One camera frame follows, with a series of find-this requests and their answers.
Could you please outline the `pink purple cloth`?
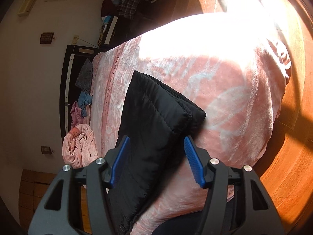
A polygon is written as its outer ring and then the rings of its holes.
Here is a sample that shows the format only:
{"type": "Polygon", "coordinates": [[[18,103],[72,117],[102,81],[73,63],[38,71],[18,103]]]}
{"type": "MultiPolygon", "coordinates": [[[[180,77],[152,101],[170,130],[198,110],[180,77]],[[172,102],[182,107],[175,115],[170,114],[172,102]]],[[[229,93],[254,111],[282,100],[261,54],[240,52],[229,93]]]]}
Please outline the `pink purple cloth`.
{"type": "Polygon", "coordinates": [[[78,102],[73,103],[72,109],[70,111],[72,122],[71,128],[83,123],[83,117],[81,116],[82,109],[78,106],[78,102]]]}

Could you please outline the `brown wall vent lower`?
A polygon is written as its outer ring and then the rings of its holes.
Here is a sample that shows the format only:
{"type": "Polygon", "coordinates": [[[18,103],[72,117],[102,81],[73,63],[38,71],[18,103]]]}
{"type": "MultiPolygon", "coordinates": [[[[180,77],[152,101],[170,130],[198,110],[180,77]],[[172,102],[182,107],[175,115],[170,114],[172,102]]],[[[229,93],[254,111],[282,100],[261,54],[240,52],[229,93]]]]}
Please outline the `brown wall vent lower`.
{"type": "Polygon", "coordinates": [[[49,146],[41,146],[41,152],[44,155],[51,155],[52,154],[52,150],[49,146]]]}

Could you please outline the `brown wall vent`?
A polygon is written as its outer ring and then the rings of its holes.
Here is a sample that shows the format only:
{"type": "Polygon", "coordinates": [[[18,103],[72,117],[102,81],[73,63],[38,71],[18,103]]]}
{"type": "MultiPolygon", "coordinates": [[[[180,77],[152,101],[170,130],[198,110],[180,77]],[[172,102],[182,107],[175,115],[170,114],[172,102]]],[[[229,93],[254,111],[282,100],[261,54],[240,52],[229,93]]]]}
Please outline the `brown wall vent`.
{"type": "Polygon", "coordinates": [[[41,152],[44,155],[51,155],[52,154],[52,150],[49,146],[41,146],[41,152]]]}
{"type": "Polygon", "coordinates": [[[52,44],[53,39],[54,39],[53,32],[43,32],[40,36],[40,44],[41,45],[52,44]]]}

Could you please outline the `brown wall vent upper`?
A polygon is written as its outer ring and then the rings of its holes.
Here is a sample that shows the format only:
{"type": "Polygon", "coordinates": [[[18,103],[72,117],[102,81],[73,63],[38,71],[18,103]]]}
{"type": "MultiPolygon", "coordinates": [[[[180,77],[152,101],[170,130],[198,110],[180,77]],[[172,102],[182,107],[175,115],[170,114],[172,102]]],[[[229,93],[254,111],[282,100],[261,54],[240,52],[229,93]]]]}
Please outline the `brown wall vent upper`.
{"type": "Polygon", "coordinates": [[[40,44],[41,45],[52,44],[53,39],[54,39],[53,32],[43,32],[40,36],[40,44]]]}

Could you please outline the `dark grey pillow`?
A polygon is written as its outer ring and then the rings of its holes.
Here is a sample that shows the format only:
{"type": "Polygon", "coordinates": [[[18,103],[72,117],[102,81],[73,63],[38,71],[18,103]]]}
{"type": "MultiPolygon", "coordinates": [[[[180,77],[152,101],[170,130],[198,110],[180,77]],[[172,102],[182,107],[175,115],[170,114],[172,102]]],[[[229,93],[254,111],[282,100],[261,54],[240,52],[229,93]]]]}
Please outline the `dark grey pillow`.
{"type": "Polygon", "coordinates": [[[81,91],[90,94],[92,78],[93,78],[93,64],[87,58],[82,66],[82,69],[78,74],[75,86],[78,87],[81,91]]]}

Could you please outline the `pink floral bed blanket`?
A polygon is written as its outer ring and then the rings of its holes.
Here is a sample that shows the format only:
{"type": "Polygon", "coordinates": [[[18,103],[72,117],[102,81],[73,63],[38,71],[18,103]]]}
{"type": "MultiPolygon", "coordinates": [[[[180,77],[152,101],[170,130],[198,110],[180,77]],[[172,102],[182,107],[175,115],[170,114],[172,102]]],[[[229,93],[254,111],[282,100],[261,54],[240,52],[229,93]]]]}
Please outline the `pink floral bed blanket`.
{"type": "MultiPolygon", "coordinates": [[[[233,14],[189,16],[148,31],[93,60],[90,125],[99,155],[119,143],[121,114],[134,71],[173,88],[206,113],[198,147],[225,165],[254,165],[266,151],[291,75],[288,50],[274,29],[233,14]]],[[[130,234],[152,234],[197,215],[207,190],[184,155],[159,197],[130,234]]]]}

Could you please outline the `plaid clothes pile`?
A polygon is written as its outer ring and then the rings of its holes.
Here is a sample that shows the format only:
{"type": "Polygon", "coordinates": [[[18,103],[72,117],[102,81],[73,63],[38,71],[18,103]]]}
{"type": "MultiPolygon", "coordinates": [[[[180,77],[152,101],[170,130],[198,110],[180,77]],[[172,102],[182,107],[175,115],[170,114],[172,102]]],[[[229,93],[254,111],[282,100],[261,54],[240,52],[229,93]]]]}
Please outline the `plaid clothes pile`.
{"type": "Polygon", "coordinates": [[[104,0],[101,6],[101,17],[121,16],[132,20],[139,4],[144,0],[104,0]]]}

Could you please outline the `black padded pants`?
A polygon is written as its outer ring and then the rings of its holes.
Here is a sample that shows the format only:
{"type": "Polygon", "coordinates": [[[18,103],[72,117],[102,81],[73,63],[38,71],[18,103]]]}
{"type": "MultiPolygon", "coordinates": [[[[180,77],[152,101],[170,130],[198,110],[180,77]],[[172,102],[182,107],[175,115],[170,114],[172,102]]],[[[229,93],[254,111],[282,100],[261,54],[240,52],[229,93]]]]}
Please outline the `black padded pants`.
{"type": "Polygon", "coordinates": [[[202,127],[206,113],[158,79],[134,71],[127,89],[117,143],[130,138],[121,178],[108,192],[113,227],[130,234],[181,164],[183,142],[202,127]]]}

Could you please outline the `folded pink floral quilt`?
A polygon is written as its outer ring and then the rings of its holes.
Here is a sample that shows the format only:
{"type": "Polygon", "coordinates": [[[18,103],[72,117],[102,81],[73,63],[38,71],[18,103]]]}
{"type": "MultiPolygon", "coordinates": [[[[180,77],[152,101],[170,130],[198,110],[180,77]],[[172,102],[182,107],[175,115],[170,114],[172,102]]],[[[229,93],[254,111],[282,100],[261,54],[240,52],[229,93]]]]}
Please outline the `folded pink floral quilt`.
{"type": "Polygon", "coordinates": [[[64,137],[62,156],[74,169],[88,166],[98,158],[94,132],[88,124],[78,124],[64,137]]]}

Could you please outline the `blue cloth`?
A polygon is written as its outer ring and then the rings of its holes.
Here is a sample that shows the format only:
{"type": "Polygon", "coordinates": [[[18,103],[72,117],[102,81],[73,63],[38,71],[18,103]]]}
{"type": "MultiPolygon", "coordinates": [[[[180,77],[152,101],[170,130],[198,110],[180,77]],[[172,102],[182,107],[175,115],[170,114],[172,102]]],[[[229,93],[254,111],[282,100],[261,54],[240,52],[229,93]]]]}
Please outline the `blue cloth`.
{"type": "Polygon", "coordinates": [[[81,116],[86,117],[86,107],[92,103],[92,96],[86,92],[81,91],[77,103],[78,107],[81,109],[81,116]]]}

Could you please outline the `black bed headboard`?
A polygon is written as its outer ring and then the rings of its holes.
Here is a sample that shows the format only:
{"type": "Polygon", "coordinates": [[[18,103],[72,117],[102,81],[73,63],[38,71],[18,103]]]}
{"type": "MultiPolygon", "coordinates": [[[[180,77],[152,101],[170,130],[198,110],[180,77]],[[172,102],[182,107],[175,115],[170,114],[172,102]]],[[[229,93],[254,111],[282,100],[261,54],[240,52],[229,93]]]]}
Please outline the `black bed headboard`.
{"type": "Polygon", "coordinates": [[[94,57],[103,51],[103,49],[79,45],[67,45],[66,47],[59,92],[61,138],[64,138],[71,129],[72,117],[70,111],[73,103],[78,100],[81,92],[81,89],[75,86],[77,77],[85,61],[93,61],[94,57]]]}

